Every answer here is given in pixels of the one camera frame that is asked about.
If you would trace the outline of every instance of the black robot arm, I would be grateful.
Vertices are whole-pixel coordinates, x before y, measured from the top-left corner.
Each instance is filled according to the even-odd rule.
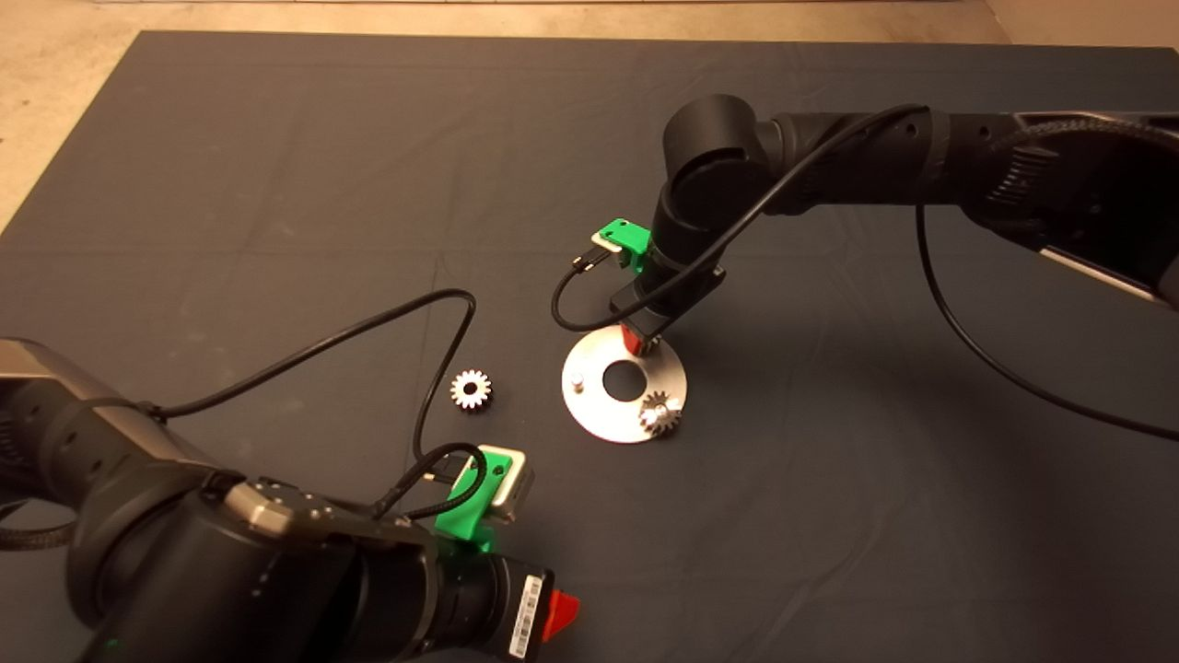
[[[759,122],[730,96],[680,109],[643,273],[620,311],[684,271],[768,189],[865,114]],[[944,113],[915,107],[829,151],[765,214],[819,204],[960,206],[983,228],[1138,296],[1179,303],[1179,114]],[[623,322],[650,341],[724,278],[718,251]]]
[[[141,409],[48,348],[0,339],[0,488],[78,513],[66,586],[94,629],[80,661],[538,656],[552,571],[246,480]]]

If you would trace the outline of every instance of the gray mat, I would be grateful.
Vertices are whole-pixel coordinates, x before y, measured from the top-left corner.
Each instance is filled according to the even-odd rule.
[[[1016,392],[950,334],[911,212],[764,219],[668,340],[674,438],[585,434],[549,291],[613,216],[645,221],[660,132],[710,92],[775,111],[1179,110],[1162,50],[145,33],[0,238],[0,334],[127,396],[185,400],[381,308],[457,285],[455,362],[494,407],[427,444],[528,452],[503,552],[584,600],[547,661],[1173,661],[1179,446]],[[931,210],[947,296],[996,355],[1179,426],[1179,316]],[[568,315],[625,280],[580,280]],[[176,427],[228,465],[371,499],[400,474],[457,307]],[[423,488],[417,503],[436,499]],[[0,558],[8,663],[86,639],[62,554]],[[184,598],[177,597],[178,606]],[[434,661],[476,661],[447,652]]]

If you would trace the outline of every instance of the beige floor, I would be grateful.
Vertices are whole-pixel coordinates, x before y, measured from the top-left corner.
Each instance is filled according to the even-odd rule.
[[[0,229],[140,29],[1174,46],[1179,12],[1168,11],[1173,2],[382,6],[0,0]]]

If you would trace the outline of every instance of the barcode label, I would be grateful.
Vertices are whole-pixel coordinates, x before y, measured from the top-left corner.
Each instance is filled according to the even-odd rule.
[[[516,658],[523,658],[528,654],[532,621],[536,616],[536,605],[540,604],[540,587],[544,584],[545,579],[538,576],[528,576],[523,579],[520,611],[516,612],[516,625],[512,632],[512,644],[508,646],[508,654]]]

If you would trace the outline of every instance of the gear teeth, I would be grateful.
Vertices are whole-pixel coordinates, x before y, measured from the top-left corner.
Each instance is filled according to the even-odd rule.
[[[450,382],[450,400],[463,412],[477,412],[492,399],[492,379],[482,370],[463,370]]]
[[[666,392],[652,392],[643,400],[639,421],[647,433],[658,438],[679,424],[681,409],[679,399],[668,398]]]

